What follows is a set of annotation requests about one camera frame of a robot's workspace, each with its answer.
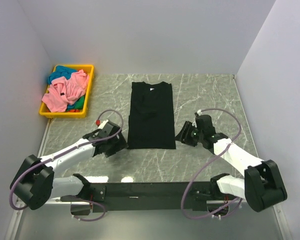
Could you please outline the black t shirt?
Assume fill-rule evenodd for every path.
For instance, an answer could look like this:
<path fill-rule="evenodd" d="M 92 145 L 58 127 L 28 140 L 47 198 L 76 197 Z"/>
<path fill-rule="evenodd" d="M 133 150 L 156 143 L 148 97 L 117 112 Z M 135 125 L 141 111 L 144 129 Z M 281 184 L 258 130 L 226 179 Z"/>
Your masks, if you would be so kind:
<path fill-rule="evenodd" d="M 130 150 L 175 150 L 173 88 L 170 83 L 131 84 L 127 144 Z"/>

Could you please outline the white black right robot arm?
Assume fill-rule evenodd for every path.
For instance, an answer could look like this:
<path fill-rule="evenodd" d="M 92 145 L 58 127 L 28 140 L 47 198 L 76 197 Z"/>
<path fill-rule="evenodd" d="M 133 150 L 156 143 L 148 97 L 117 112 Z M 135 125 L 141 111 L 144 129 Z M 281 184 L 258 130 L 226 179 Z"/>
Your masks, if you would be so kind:
<path fill-rule="evenodd" d="M 288 198 L 280 170 L 273 160 L 262 160 L 236 145 L 224 133 L 217 133 L 210 115 L 197 115 L 186 121 L 175 139 L 185 145 L 198 144 L 219 156 L 243 177 L 222 173 L 210 179 L 208 190 L 191 190 L 197 196 L 220 200 L 225 195 L 239 197 L 255 211 L 261 212 Z"/>

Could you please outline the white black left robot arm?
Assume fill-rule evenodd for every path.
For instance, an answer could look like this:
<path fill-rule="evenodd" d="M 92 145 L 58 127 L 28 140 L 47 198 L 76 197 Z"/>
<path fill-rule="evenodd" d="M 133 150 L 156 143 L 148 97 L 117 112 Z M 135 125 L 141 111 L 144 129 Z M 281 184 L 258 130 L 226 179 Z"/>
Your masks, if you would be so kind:
<path fill-rule="evenodd" d="M 74 196 L 78 201 L 101 200 L 81 174 L 74 173 L 69 177 L 56 175 L 97 155 L 110 157 L 127 146 L 121 127 L 105 120 L 96 130 L 62 150 L 41 157 L 33 154 L 26 157 L 10 184 L 10 193 L 31 210 L 58 197 Z"/>

